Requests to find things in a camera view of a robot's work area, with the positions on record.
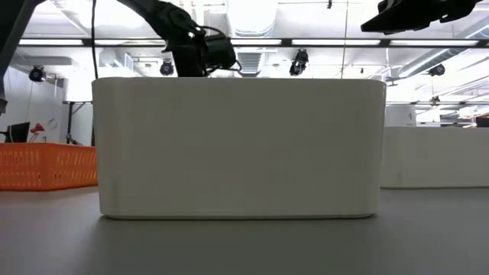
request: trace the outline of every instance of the ventilation duct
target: ventilation duct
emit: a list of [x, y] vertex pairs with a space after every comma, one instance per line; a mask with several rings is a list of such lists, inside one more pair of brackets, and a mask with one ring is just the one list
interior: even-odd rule
[[[488, 39], [489, 38], [489, 17], [486, 17], [478, 23], [472, 25], [470, 28], [462, 31], [456, 35], [457, 39]], [[465, 52], [467, 49], [445, 49], [445, 50], [431, 50], [426, 54], [423, 54], [420, 58], [414, 60], [399, 69], [397, 75], [399, 78], [408, 78], [415, 76], [418, 73], [425, 72], [434, 66]]]
[[99, 55], [99, 67], [125, 68], [134, 72], [134, 61], [128, 55], [119, 55], [113, 49], [104, 49]]
[[[228, 24], [233, 37], [272, 37], [278, 0], [227, 0]], [[266, 53], [237, 52], [243, 77], [257, 76], [265, 64]]]
[[[89, 35], [87, 30], [92, 26], [92, 0], [51, 0], [51, 2], [66, 19]], [[70, 16], [72, 13], [77, 14], [76, 20]], [[96, 26], [111, 25], [135, 29], [144, 24], [144, 18], [117, 0], [98, 2], [96, 18]]]

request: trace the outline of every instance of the spotlight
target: spotlight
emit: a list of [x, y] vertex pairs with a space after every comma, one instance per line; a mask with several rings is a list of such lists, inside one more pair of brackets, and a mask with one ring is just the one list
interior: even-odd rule
[[46, 73], [44, 72], [43, 66], [34, 66], [32, 71], [29, 73], [29, 79], [36, 83], [43, 83], [46, 81]]
[[173, 63], [171, 60], [163, 60], [163, 65], [161, 65], [160, 73], [164, 76], [171, 76], [175, 69], [173, 68]]
[[307, 55], [306, 49], [300, 49], [297, 51], [296, 58], [292, 61], [290, 66], [290, 75], [298, 76], [306, 69], [306, 63], [309, 62], [309, 56]]
[[437, 106], [437, 102], [441, 102], [439, 95], [433, 96], [431, 99], [429, 99], [431, 102], [431, 106]]
[[445, 67], [442, 64], [439, 64], [438, 66], [431, 68], [428, 71], [428, 74], [430, 76], [443, 76], [445, 74]]

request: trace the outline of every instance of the white table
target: white table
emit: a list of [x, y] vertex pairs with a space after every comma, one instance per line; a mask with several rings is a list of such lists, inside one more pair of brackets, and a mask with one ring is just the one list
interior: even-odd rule
[[96, 188], [0, 192], [0, 274], [487, 275], [489, 189], [382, 190], [378, 216], [119, 221]]

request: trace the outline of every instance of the white plastic bin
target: white plastic bin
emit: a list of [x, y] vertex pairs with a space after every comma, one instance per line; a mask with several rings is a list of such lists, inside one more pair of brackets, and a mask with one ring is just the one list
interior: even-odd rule
[[106, 78], [92, 87], [105, 215], [349, 218], [377, 210], [382, 82]]
[[387, 127], [384, 188], [489, 187], [489, 129]]

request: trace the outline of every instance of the white wall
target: white wall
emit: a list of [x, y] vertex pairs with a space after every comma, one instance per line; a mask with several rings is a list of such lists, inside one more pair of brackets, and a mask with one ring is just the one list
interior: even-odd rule
[[74, 140], [85, 146], [92, 143], [92, 124], [93, 124], [93, 107], [85, 104], [75, 114], [71, 121], [71, 136]]
[[387, 127], [416, 127], [416, 107], [414, 105], [389, 105], [385, 108]]
[[[29, 121], [31, 128], [41, 123], [46, 131], [39, 133], [36, 141], [63, 142], [66, 132], [61, 132], [63, 117], [64, 90], [55, 89], [47, 82], [36, 84], [29, 80], [28, 75], [19, 70], [8, 68], [4, 77], [5, 96], [8, 100], [5, 114], [0, 116], [0, 131], [6, 131], [8, 125]], [[57, 127], [47, 129], [49, 120], [55, 120]]]
[[86, 77], [72, 78], [65, 81], [66, 100], [71, 102], [92, 101], [92, 81]]

